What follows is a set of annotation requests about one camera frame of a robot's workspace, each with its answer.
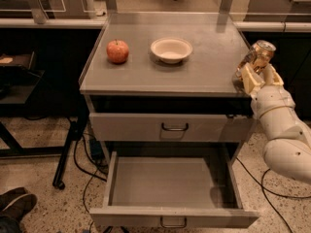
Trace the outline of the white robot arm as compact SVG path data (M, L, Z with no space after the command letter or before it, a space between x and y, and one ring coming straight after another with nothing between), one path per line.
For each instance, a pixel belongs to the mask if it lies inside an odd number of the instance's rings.
M266 165L277 174L311 184L311 132L297 116L292 96L271 64L258 75L249 63L241 70L244 90L267 143L261 151Z

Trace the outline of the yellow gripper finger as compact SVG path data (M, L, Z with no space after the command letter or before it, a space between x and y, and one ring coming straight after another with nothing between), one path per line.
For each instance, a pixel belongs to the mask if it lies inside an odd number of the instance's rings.
M263 78L258 75L249 63L246 63L241 71L244 90L253 96L265 85Z
M268 64L263 70L263 77L266 85L283 86L284 82L275 68Z

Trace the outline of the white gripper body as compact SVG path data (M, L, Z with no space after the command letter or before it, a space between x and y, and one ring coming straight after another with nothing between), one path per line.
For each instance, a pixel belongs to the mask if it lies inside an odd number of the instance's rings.
M251 108L255 118L261 118L271 110L295 107L292 96L282 86L265 85L259 91L252 92L251 97Z

